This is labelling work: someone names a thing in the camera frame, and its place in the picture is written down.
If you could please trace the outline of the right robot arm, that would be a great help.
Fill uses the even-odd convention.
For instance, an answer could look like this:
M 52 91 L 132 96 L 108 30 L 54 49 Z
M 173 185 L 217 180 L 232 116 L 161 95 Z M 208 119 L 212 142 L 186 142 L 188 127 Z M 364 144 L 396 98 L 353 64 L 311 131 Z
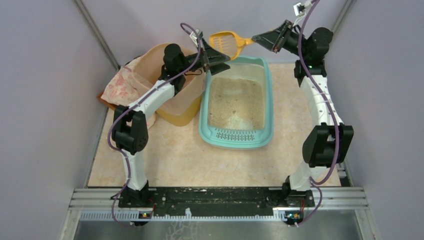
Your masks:
M 313 128 L 302 145 L 302 163 L 282 185 L 287 202 L 311 200 L 312 179 L 326 172 L 318 184 L 327 181 L 336 164 L 344 161 L 354 136 L 353 127 L 339 117 L 329 93 L 324 58 L 333 36 L 328 28 L 319 27 L 305 37 L 301 27 L 286 20 L 278 28 L 251 38 L 273 53 L 284 49 L 299 57 L 294 77 L 306 96 Z

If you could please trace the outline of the yellow litter scoop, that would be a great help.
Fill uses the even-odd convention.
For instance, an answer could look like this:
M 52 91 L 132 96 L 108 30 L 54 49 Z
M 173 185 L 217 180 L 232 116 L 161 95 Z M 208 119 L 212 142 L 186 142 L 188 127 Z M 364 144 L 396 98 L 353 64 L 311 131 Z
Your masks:
M 233 31 L 221 31 L 209 37 L 211 47 L 229 56 L 230 60 L 236 59 L 246 46 L 254 43 L 251 38 L 242 38 Z

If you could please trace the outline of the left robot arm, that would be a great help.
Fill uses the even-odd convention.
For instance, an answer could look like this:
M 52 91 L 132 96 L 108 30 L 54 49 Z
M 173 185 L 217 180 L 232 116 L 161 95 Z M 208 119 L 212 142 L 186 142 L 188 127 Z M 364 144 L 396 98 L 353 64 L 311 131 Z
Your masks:
M 114 195 L 124 207 L 144 206 L 150 201 L 149 181 L 143 151 L 148 143 L 147 120 L 166 101 L 179 94 L 186 82 L 185 73 L 202 69 L 205 73 L 221 73 L 230 69 L 230 57 L 211 47 L 203 38 L 197 41 L 197 53 L 185 55 L 176 43 L 164 48 L 160 76 L 152 88 L 128 106 L 118 105 L 108 132 L 108 143 L 120 152 L 126 182 Z

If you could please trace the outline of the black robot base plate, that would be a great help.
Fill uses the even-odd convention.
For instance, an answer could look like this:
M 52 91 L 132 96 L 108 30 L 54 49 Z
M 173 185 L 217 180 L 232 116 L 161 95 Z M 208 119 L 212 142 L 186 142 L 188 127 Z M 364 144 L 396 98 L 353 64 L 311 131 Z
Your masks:
M 118 197 L 120 208 L 151 208 L 155 217 L 269 216 L 274 208 L 295 210 L 315 207 L 311 190 L 280 187 L 149 187 L 140 191 L 126 188 Z

